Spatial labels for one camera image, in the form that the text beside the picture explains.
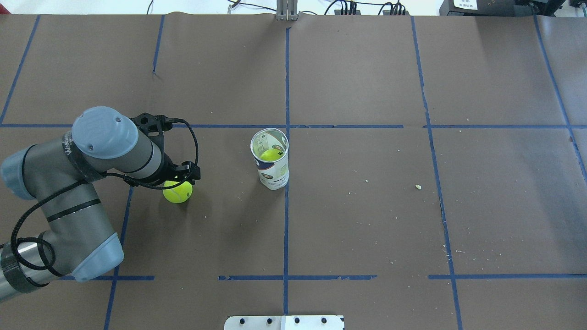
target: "white metal plate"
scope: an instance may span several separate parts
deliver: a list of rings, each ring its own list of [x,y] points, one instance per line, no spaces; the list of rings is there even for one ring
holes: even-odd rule
[[[344,330],[339,315],[231,316],[224,330]]]

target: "can label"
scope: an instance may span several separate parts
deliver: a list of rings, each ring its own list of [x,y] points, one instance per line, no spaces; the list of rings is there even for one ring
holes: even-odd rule
[[[271,190],[285,187],[289,180],[289,142],[278,129],[264,129],[251,139],[259,179]]]

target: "black cable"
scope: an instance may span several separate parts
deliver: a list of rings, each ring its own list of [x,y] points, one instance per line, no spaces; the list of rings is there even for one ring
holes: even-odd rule
[[[26,218],[28,218],[29,215],[31,213],[33,213],[37,208],[43,206],[48,201],[51,201],[53,198],[55,198],[63,193],[66,193],[74,188],[77,188],[85,183],[87,183],[87,182],[78,181],[76,183],[70,184],[69,186],[51,194],[49,197],[44,198],[43,200],[41,200],[40,202],[36,203],[31,208],[29,208],[29,210],[27,212],[25,212],[22,215],[22,217],[16,222],[16,225],[14,226],[14,229],[12,230],[12,235],[10,236],[10,249],[12,250],[12,254],[14,255],[14,257],[16,258],[16,260],[19,263],[23,264],[24,266],[27,266],[28,268],[30,268],[32,270],[36,270],[36,271],[44,271],[44,270],[47,270],[53,266],[53,264],[55,263],[55,250],[53,249],[53,247],[51,247],[51,244],[49,242],[47,242],[46,240],[43,240],[38,237],[17,238],[18,231],[21,229],[22,224],[25,222]],[[44,265],[44,266],[37,266],[35,264],[28,262],[26,259],[24,259],[24,257],[21,256],[21,254],[18,252],[18,245],[20,245],[20,243],[24,243],[24,242],[36,242],[38,244],[42,244],[42,245],[47,246],[49,248],[49,252],[51,253],[51,261],[49,262],[49,264]]]
[[[153,1],[151,0],[151,3],[149,4],[149,6],[147,7],[147,15],[149,14],[149,9],[151,9],[151,6],[153,5]]]
[[[337,2],[343,2],[346,6],[346,1],[344,0],[334,0],[333,2],[330,3],[330,5],[328,6],[328,8],[326,9],[326,11],[324,12],[324,15],[328,14],[328,10],[330,10],[330,8],[332,7],[332,5],[334,5]],[[340,13],[342,14],[342,4],[340,4]]]
[[[255,4],[245,4],[244,2],[231,1],[231,0],[228,0],[228,2],[232,2],[233,4],[238,4],[238,5],[247,5],[247,6],[253,6],[253,7],[263,8],[263,9],[267,9],[267,10],[270,10],[270,11],[277,12],[276,9],[265,7],[265,6],[259,6],[259,5],[255,5]]]
[[[387,6],[387,5],[389,5],[389,6],[391,7],[391,8],[389,9],[389,10],[390,10],[390,12],[391,12],[391,10],[393,10],[393,4],[392,4],[391,2],[386,2],[386,3],[384,3],[384,4],[381,6],[381,8],[379,9],[379,12],[377,13],[377,15],[378,15],[378,16],[379,16],[379,15],[381,15],[381,13],[383,12],[383,8],[385,8],[385,6]]]
[[[200,148],[198,146],[198,140],[195,138],[195,133],[194,130],[191,128],[190,124],[184,120],[184,119],[177,119],[178,123],[182,123],[184,125],[187,126],[188,130],[190,130],[191,136],[194,139],[194,145],[195,145],[195,159],[194,159],[194,165],[197,166],[198,164],[198,160],[200,158]],[[173,189],[176,188],[180,185],[182,185],[184,182],[186,182],[188,180],[189,177],[191,177],[191,175],[193,174],[194,170],[195,170],[195,166],[193,166],[189,172],[189,174],[180,182],[178,182],[177,184],[174,184],[172,186],[167,186],[167,187],[158,187],[158,186],[151,186],[149,184],[146,183],[142,183],[140,181],[137,181],[136,179],[129,177],[127,175],[123,175],[123,174],[118,174],[118,173],[108,173],[108,172],[104,172],[102,173],[102,175],[106,176],[114,176],[114,177],[120,177],[121,179],[124,179],[125,181],[131,181],[139,186],[145,187],[145,188],[150,188],[150,189],[155,189],[155,190],[166,190],[166,189]],[[48,241],[42,239],[42,238],[38,238],[38,237],[25,237],[25,238],[17,238],[18,237],[18,232],[20,231],[22,224],[25,222],[25,220],[39,207],[45,205],[47,202],[53,200],[55,197],[64,194],[70,190],[73,190],[79,186],[81,186],[82,184],[86,184],[86,181],[77,181],[76,183],[73,183],[63,189],[58,190],[57,192],[51,194],[49,197],[44,198],[43,200],[41,200],[40,202],[36,203],[35,205],[33,205],[31,208],[29,208],[29,210],[27,210],[22,216],[21,218],[16,222],[16,225],[14,226],[14,229],[12,230],[12,235],[10,237],[10,248],[12,251],[12,254],[15,256],[16,260],[23,264],[24,266],[32,269],[32,270],[37,270],[37,271],[43,271],[43,270],[47,270],[51,267],[53,267],[53,265],[55,264],[55,260],[56,260],[56,256],[55,256],[55,250],[53,249],[53,246],[51,246],[51,243],[49,243]],[[49,250],[49,253],[51,255],[51,259],[50,261],[43,266],[38,266],[35,265],[29,261],[27,261],[26,259],[24,259],[24,257],[18,252],[18,246],[21,243],[25,243],[25,242],[34,242],[37,244],[41,244],[47,247],[47,249]],[[0,244],[0,248],[4,248],[5,244]]]
[[[194,145],[195,145],[195,160],[194,160],[194,165],[197,166],[198,165],[198,160],[199,160],[199,157],[200,157],[200,155],[199,155],[200,148],[198,147],[198,140],[195,138],[194,130],[191,128],[190,124],[187,121],[185,121],[184,119],[177,119],[177,122],[186,125],[187,128],[188,128],[188,130],[190,130],[191,137],[194,139]],[[188,180],[188,178],[191,177],[191,175],[195,171],[195,166],[190,169],[190,172],[188,173],[188,175],[183,180],[179,181],[178,183],[176,183],[176,184],[174,184],[172,186],[167,186],[167,187],[152,186],[150,184],[140,182],[140,181],[136,180],[133,177],[130,177],[130,176],[127,176],[127,175],[124,175],[124,174],[119,174],[119,173],[104,172],[104,173],[102,173],[102,175],[104,175],[104,176],[119,177],[121,179],[124,179],[127,182],[132,182],[133,184],[136,184],[138,186],[149,188],[149,189],[153,189],[153,190],[166,190],[166,189],[173,189],[173,188],[179,187],[184,182],[186,182]]]

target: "blue tape line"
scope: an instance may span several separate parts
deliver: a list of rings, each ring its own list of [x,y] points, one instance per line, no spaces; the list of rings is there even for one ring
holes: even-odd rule
[[[153,57],[153,73],[155,73],[155,68],[157,67],[157,57],[159,56],[159,46],[161,45],[161,35],[163,34],[163,22],[165,22],[165,15],[161,15],[161,23],[159,23],[159,35],[157,36],[157,46],[155,46],[155,56]]]
[[[587,278],[587,274],[460,274],[457,280],[509,280],[531,278]],[[429,280],[449,280],[450,275],[428,275]]]
[[[291,123],[289,121],[289,30],[285,29],[285,136],[289,137]],[[285,185],[285,214],[284,214],[284,315],[289,314],[289,183]]]
[[[71,124],[0,124],[0,127],[6,128],[54,128],[54,127],[64,127],[64,128],[71,128],[73,125]]]
[[[285,185],[285,225],[284,225],[284,315],[289,313],[289,183]]]
[[[377,278],[377,275],[288,275],[288,281],[333,281],[351,280],[368,281]],[[230,275],[219,276],[219,281],[282,281],[282,275]]]
[[[282,281],[282,275],[230,275],[219,276],[219,281]]]
[[[369,124],[358,124],[358,125],[328,125],[328,124],[295,124],[290,125],[294,129],[402,129],[403,125],[369,125]]]
[[[558,104],[561,107],[562,115],[565,118],[565,123],[567,125],[567,128],[569,129],[569,135],[571,136],[573,148],[575,149],[575,155],[577,156],[577,161],[579,162],[579,166],[581,168],[581,173],[583,174],[583,180],[585,181],[585,184],[587,184],[587,171],[585,171],[585,164],[583,163],[583,158],[581,157],[581,152],[579,151],[579,147],[577,146],[575,134],[573,133],[573,129],[571,128],[571,122],[569,121],[569,116],[566,113],[565,105],[562,103],[561,92],[558,89],[558,85],[556,84],[556,79],[554,78],[554,74],[552,73],[550,61],[548,60],[548,55],[546,54],[546,49],[544,48],[544,43],[542,41],[542,34],[540,33],[540,26],[538,24],[538,17],[536,15],[534,15],[534,26],[536,27],[536,33],[538,35],[538,43],[540,44],[540,50],[542,51],[542,56],[544,57],[544,62],[546,63],[546,68],[548,69],[548,74],[550,75],[552,85],[554,87],[556,99],[558,100]]]
[[[96,278],[91,279],[91,281],[112,281],[114,276],[111,275],[101,275]],[[75,281],[75,278],[71,275],[67,275],[64,277],[59,278],[60,281]],[[149,275],[119,275],[116,278],[117,281],[154,281],[155,276]]]
[[[268,128],[285,128],[285,125],[271,125],[271,124],[190,124],[193,128],[200,129],[268,129]],[[173,127],[187,128],[184,124],[173,124]]]
[[[290,275],[289,279],[293,281],[332,281],[332,280],[351,280],[351,281],[369,281],[377,278],[377,275]]]
[[[126,228],[129,222],[130,202],[133,198],[134,188],[129,188],[129,195],[126,198],[126,209],[124,210],[124,221],[122,222],[122,229],[120,230],[120,245],[124,247],[124,238],[126,237]],[[114,295],[116,293],[116,282],[118,281],[118,272],[120,265],[114,268],[114,276],[112,277],[112,286],[110,287],[110,298],[108,299],[108,308],[106,310],[106,320],[104,321],[104,330],[108,330],[110,325],[110,316],[112,314],[112,306],[114,304]]]
[[[567,129],[566,125],[425,125],[432,129]]]
[[[129,196],[126,198],[126,208],[124,209],[124,221],[122,222],[122,229],[120,230],[120,245],[124,247],[124,239],[126,238],[126,227],[129,223],[130,215],[130,201],[133,198],[134,188],[129,188]]]
[[[436,178],[436,189],[438,190],[438,200],[440,202],[440,214],[442,216],[442,223],[444,227],[444,243],[446,245],[446,253],[448,256],[448,270],[450,271],[451,275],[451,286],[453,288],[453,301],[454,301],[454,310],[457,317],[457,326],[458,330],[463,330],[463,321],[461,319],[461,307],[458,302],[458,292],[457,292],[457,281],[454,277],[454,265],[453,265],[453,255],[452,250],[450,248],[450,237],[448,235],[448,225],[446,223],[446,214],[444,211],[444,200],[442,195],[442,188],[440,187],[440,175],[438,173],[438,163],[436,162],[436,151],[434,149],[434,138],[432,136],[432,128],[430,128],[430,113],[428,110],[428,102],[426,101],[426,95],[424,94],[424,74],[422,72],[422,64],[420,61],[420,50],[418,47],[418,37],[416,35],[416,22],[414,17],[411,16],[411,31],[414,36],[414,47],[416,49],[416,61],[418,64],[418,74],[420,76],[420,88],[422,91],[422,102],[424,103],[424,109],[426,110],[426,125],[428,130],[428,138],[430,141],[430,151],[432,153],[432,164],[434,167],[434,176]]]
[[[4,117],[6,116],[6,112],[8,111],[10,99],[12,98],[12,94],[14,93],[14,89],[16,88],[16,82],[18,81],[18,77],[21,75],[22,66],[25,64],[26,54],[28,54],[29,49],[31,48],[31,43],[33,42],[33,37],[35,36],[37,26],[39,26],[40,19],[41,16],[37,15],[35,24],[33,25],[33,29],[31,31],[31,35],[29,36],[29,42],[26,43],[25,52],[22,54],[21,62],[18,65],[18,69],[16,70],[16,74],[14,75],[14,80],[12,81],[12,86],[10,87],[10,91],[8,92],[8,96],[6,97],[6,102],[4,103],[2,114],[0,115],[0,124],[2,124],[2,122],[4,121]]]
[[[110,287],[110,298],[108,298],[108,308],[106,309],[106,319],[104,320],[104,330],[110,326],[110,316],[112,315],[112,306],[114,305],[114,294],[116,293],[116,277],[118,276],[118,267],[114,269],[114,279]]]
[[[289,140],[289,29],[285,29],[285,135]]]

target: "white label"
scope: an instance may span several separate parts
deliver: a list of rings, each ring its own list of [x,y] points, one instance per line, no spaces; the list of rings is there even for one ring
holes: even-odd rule
[[[463,8],[463,9],[470,9],[472,11],[477,10],[477,0],[454,0],[454,6]]]

